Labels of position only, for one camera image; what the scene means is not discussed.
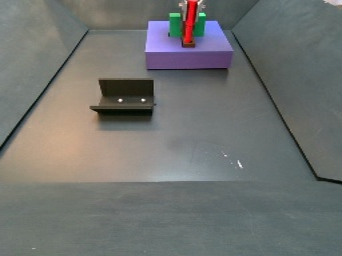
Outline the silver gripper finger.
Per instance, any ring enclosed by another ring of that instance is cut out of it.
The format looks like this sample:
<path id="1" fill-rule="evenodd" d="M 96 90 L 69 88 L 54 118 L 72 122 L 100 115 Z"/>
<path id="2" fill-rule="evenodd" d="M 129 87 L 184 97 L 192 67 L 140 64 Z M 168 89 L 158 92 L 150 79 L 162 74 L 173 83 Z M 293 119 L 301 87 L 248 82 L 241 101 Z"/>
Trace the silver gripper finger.
<path id="1" fill-rule="evenodd" d="M 185 19 L 186 19 L 186 0 L 180 0 L 178 8 L 181 11 L 181 20 L 185 21 Z"/>
<path id="2" fill-rule="evenodd" d="M 197 0 L 197 5 L 196 5 L 196 15 L 201 12 L 201 10 L 205 8 L 204 5 L 204 0 Z"/>

